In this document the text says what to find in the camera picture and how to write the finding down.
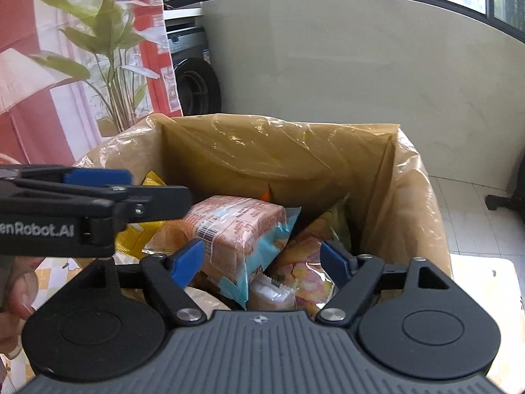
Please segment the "person's left hand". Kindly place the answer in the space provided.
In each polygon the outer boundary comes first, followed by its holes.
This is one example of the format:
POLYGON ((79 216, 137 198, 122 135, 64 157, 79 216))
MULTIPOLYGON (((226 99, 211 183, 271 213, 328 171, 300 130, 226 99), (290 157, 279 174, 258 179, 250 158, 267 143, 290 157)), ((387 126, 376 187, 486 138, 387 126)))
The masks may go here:
POLYGON ((35 269, 42 257, 17 257, 6 286, 5 311, 1 313, 1 353, 11 354, 19 344, 23 324, 33 314, 38 293, 35 269))

